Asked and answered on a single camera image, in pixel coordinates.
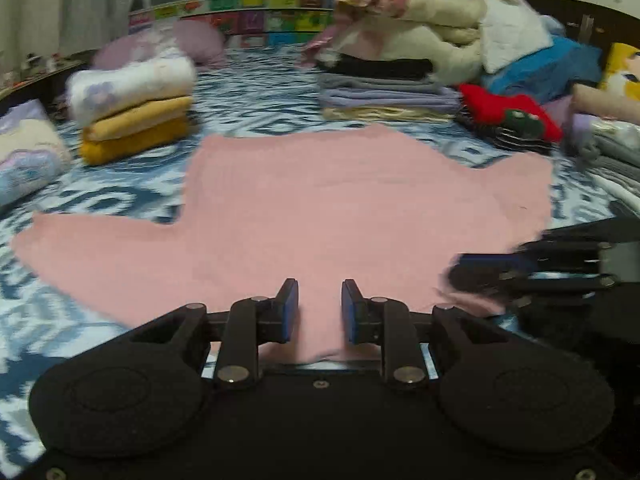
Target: patterned bedsheet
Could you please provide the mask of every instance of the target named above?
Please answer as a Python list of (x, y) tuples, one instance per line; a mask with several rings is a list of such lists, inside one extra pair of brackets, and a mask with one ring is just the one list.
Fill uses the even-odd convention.
[[(0, 471), (17, 475), (42, 453), (27, 411), (34, 380), (48, 367), (121, 333), (123, 327), (60, 294), (14, 257), (9, 243), (27, 228), (33, 211), (94, 213), (172, 222), (181, 204), (182, 178), (203, 136), (285, 135), (364, 126), (328, 123), (319, 113), (313, 71), (294, 66), (298, 47), (230, 52), (229, 68), (199, 76), (194, 136), (101, 168), (76, 158), (56, 183), (0, 211)], [(474, 139), (457, 124), (389, 123), (460, 163), (482, 168), (508, 156)], [(74, 155), (75, 124), (60, 128)], [(610, 216), (603, 190), (554, 154), (550, 193), (553, 227)], [(501, 325), (514, 329), (513, 317)], [(207, 365), (210, 373), (212, 363)]]

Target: black folded cloth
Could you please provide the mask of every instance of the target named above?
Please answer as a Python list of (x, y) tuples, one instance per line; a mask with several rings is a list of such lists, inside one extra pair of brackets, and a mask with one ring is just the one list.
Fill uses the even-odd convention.
[(338, 60), (332, 66), (316, 60), (316, 67), (332, 74), (410, 81), (420, 81), (433, 73), (433, 63), (428, 59), (368, 61), (345, 54), (338, 54)]
[(536, 152), (541, 155), (551, 153), (551, 143), (542, 139), (526, 139), (518, 132), (493, 124), (478, 124), (465, 106), (457, 113), (455, 121), (496, 148), (510, 152)]

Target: wooden bed frame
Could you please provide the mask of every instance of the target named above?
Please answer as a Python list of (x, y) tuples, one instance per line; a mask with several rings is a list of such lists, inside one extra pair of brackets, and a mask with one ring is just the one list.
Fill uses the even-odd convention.
[(548, 14), (566, 27), (568, 38), (602, 50), (600, 65), (607, 63), (612, 43), (640, 48), (640, 20), (619, 10), (580, 0), (527, 0), (540, 14)]

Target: pink pillow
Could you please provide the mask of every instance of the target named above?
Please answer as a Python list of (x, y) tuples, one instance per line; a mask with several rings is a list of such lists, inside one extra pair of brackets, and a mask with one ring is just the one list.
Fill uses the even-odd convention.
[(168, 29), (152, 27), (112, 41), (95, 55), (94, 68), (116, 70), (132, 61), (157, 56), (167, 45), (167, 33), (196, 65), (212, 69), (226, 66), (224, 38), (215, 27), (201, 21), (179, 20)]

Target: white towel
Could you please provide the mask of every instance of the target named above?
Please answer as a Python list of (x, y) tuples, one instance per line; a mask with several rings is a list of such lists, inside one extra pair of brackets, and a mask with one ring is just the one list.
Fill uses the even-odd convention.
[(521, 57), (553, 45), (542, 17), (525, 0), (484, 0), (480, 22), (484, 69), (495, 74)]
[(182, 54), (165, 54), (119, 70), (83, 70), (69, 78), (67, 101), (80, 128), (147, 101), (191, 95), (196, 69)]

